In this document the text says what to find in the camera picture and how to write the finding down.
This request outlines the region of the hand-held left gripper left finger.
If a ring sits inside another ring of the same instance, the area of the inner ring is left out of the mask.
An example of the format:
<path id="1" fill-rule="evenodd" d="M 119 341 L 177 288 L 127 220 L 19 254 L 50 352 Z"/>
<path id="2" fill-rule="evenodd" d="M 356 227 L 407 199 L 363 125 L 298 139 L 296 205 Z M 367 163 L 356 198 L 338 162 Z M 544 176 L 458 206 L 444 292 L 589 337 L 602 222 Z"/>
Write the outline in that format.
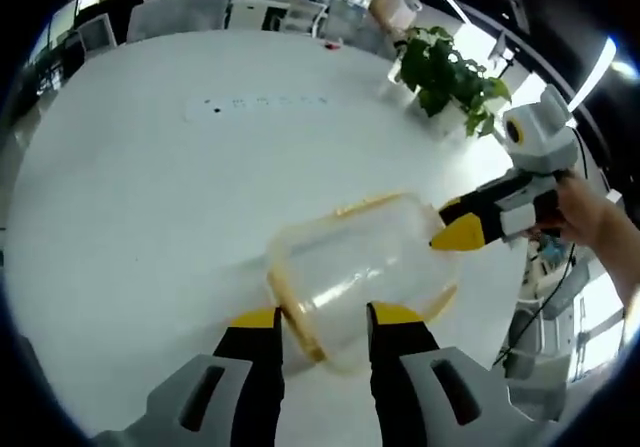
<path id="1" fill-rule="evenodd" d="M 262 308 L 227 327 L 147 397 L 146 412 L 96 446 L 273 446 L 284 398 L 282 311 Z"/>

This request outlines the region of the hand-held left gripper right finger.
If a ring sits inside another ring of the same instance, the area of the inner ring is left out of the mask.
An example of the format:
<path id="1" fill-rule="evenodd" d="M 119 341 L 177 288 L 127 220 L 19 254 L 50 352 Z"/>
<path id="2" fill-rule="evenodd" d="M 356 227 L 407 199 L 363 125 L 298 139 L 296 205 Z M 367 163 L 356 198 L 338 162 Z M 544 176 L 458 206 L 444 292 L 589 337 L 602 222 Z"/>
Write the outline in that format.
<path id="1" fill-rule="evenodd" d="M 386 446 L 533 446 L 538 425 L 506 382 L 398 304 L 367 305 L 371 393 Z"/>

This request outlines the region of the person's right hand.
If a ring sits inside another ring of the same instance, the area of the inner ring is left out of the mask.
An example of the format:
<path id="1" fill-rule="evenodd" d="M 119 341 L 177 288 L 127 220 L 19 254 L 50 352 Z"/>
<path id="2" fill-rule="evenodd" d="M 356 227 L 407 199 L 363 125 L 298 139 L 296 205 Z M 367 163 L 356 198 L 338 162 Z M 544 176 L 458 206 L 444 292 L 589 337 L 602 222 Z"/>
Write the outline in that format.
<path id="1" fill-rule="evenodd" d="M 562 178 L 556 191 L 562 216 L 558 227 L 567 240 L 597 251 L 628 224 L 626 215 L 614 203 L 599 196 L 579 177 Z"/>

